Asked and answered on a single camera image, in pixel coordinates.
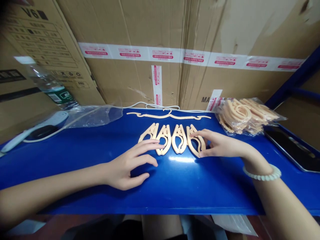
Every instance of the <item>phone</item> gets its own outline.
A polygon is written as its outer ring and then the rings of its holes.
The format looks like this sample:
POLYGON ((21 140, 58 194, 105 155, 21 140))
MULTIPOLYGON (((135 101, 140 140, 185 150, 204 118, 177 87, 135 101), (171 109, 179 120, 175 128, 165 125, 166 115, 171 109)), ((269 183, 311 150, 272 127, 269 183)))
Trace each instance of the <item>phone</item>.
POLYGON ((320 159, 281 130, 266 130, 265 135, 302 171, 320 173, 320 159))

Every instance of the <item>blue shelf frame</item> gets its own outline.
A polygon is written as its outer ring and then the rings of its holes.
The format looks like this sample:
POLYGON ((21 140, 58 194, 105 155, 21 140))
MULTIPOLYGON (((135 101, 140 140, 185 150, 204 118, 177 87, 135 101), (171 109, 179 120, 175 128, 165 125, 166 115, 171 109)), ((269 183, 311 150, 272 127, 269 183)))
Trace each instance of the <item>blue shelf frame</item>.
MULTIPOLYGON (((270 109, 276 109, 290 96, 303 96, 306 100, 320 103, 320 94, 314 93, 300 87, 320 70, 320 46, 306 59, 302 66, 275 92, 275 94, 266 102, 270 109)), ((303 141, 294 133, 279 125, 280 129, 288 136, 299 142, 307 148, 316 157, 320 157, 320 151, 303 141)))

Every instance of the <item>hand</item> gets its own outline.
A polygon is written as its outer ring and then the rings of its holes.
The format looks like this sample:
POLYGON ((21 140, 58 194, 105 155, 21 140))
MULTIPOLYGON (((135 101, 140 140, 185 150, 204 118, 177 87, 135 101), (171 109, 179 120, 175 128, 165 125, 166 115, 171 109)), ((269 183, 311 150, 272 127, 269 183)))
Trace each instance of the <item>hand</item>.
POLYGON ((157 167, 158 163, 155 158, 149 154, 141 154, 149 150, 163 149, 164 145, 159 145, 159 142, 155 139, 144 140, 111 162, 103 163, 102 166, 97 165, 103 176, 101 184, 107 184, 120 190, 128 190, 141 185, 150 176, 149 173, 131 178, 130 171, 145 163, 157 167))
POLYGON ((227 137, 220 133, 212 132, 207 129, 190 134, 190 137, 201 136, 205 142, 211 142, 211 149, 206 149, 199 153, 200 157, 247 157, 247 154, 254 148, 240 140, 227 137))

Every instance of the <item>plastic water bottle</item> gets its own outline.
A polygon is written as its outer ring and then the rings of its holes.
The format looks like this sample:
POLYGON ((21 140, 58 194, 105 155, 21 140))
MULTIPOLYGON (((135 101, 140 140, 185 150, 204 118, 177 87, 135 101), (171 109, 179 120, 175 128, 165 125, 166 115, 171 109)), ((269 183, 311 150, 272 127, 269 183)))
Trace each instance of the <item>plastic water bottle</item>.
POLYGON ((34 84, 47 94, 61 109, 68 110, 79 105, 63 84, 49 71, 37 65, 32 57, 23 56, 14 58, 27 67, 28 75, 34 84))

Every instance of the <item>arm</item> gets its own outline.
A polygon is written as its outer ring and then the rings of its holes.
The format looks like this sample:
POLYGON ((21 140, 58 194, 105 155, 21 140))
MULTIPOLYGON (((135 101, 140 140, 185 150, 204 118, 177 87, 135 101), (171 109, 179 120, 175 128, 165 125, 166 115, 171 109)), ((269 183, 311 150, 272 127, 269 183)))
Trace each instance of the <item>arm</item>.
MULTIPOLYGON (((206 129, 191 136, 198 135, 211 141, 211 149, 200 152, 200 157, 241 157, 248 172, 256 175, 272 173, 267 160, 249 144, 206 129)), ((288 240, 313 240, 320 236, 318 223, 280 178, 268 182, 253 179, 253 184, 280 236, 288 240)))
POLYGON ((1 190, 0 229, 9 229, 49 204, 89 187, 106 184, 127 190, 141 185, 149 177, 149 173, 131 178, 130 171, 145 163, 158 166, 156 159, 150 155, 140 156, 146 151, 164 147, 155 143, 159 143, 159 140, 142 141, 109 163, 37 179, 1 190))

